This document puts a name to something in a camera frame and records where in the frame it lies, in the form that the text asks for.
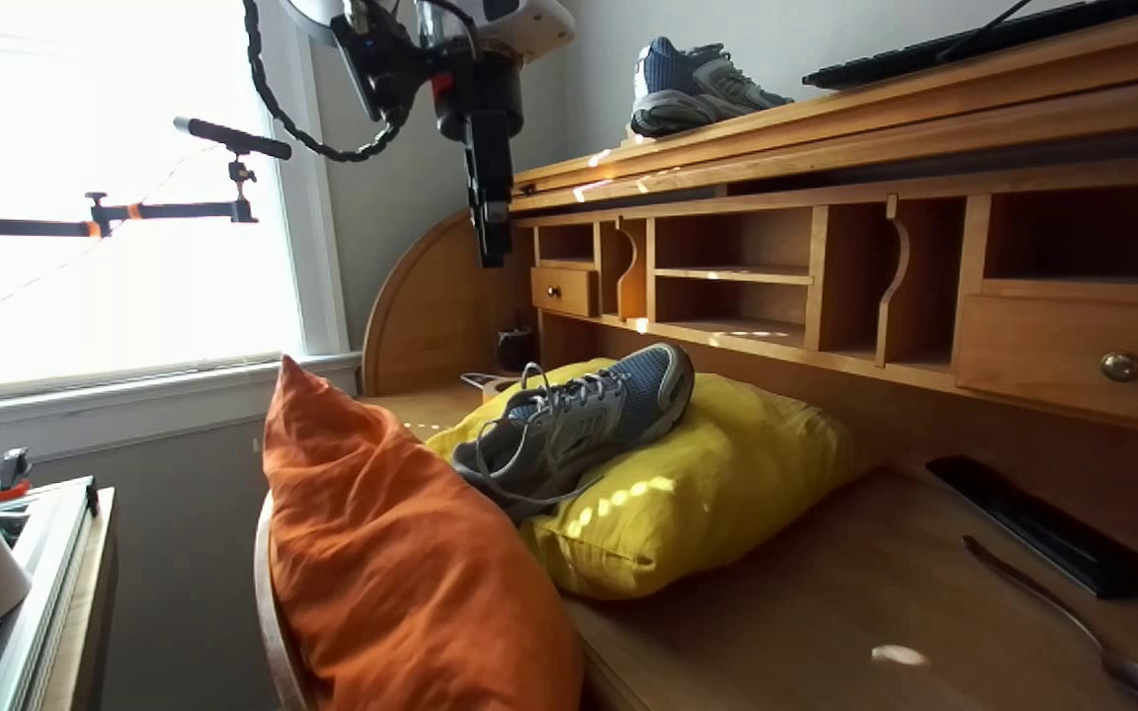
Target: shoe lace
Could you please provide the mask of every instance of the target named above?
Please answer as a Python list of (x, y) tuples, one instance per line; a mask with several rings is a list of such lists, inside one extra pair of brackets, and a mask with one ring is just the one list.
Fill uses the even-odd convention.
[(717, 85), (722, 85), (722, 91), (764, 91), (756, 79), (747, 79), (726, 54), (717, 66)]
[(579, 380), (554, 386), (554, 380), (539, 364), (523, 366), (523, 393), (534, 393), (539, 402), (547, 402), (548, 411), (579, 411), (579, 406), (588, 406), (598, 399), (619, 395), (619, 386), (626, 386), (626, 374), (615, 374), (615, 372), (588, 372), (588, 374), (579, 374)]

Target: gray sneaker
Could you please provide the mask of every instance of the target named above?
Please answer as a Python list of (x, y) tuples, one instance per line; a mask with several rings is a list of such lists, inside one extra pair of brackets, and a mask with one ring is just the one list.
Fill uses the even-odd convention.
[(662, 137), (781, 103), (792, 100), (747, 79), (722, 45), (677, 53), (677, 45), (662, 36), (642, 53), (633, 131)]
[(668, 435), (684, 420), (692, 386), (694, 366), (677, 344), (648, 344), (560, 386), (548, 386), (547, 372), (529, 364), (502, 420), (455, 447), (455, 470), (525, 522), (579, 494), (586, 470)]

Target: desk cubby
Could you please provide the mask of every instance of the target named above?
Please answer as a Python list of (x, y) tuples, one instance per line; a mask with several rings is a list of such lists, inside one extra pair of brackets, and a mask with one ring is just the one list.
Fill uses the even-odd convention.
[(554, 315), (540, 330), (583, 320), (1138, 422), (1138, 158), (654, 198), (523, 225), (534, 303)]

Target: wooden shelf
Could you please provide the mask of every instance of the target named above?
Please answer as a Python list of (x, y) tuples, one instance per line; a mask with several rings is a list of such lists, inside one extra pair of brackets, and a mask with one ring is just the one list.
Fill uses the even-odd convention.
[(547, 315), (1138, 428), (1100, 372), (1138, 356), (1138, 16), (540, 168), (514, 212), (534, 273), (588, 265)]
[(741, 265), (654, 268), (662, 281), (731, 281), (731, 283), (795, 283), (806, 290), (806, 273), (764, 273)]

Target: yellow cushion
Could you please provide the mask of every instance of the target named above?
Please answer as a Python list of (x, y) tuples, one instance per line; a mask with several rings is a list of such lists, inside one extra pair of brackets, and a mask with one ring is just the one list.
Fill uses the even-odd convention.
[(282, 364), (260, 468), (314, 709), (575, 711), (583, 649), (511, 518), (385, 406)]
[[(610, 358), (571, 364), (548, 382), (600, 366)], [(452, 457), (511, 395), (485, 399), (428, 449)], [(701, 372), (673, 435), (598, 468), (575, 503), (525, 522), (525, 541), (567, 594), (635, 601), (747, 556), (862, 470), (849, 435), (820, 406)]]

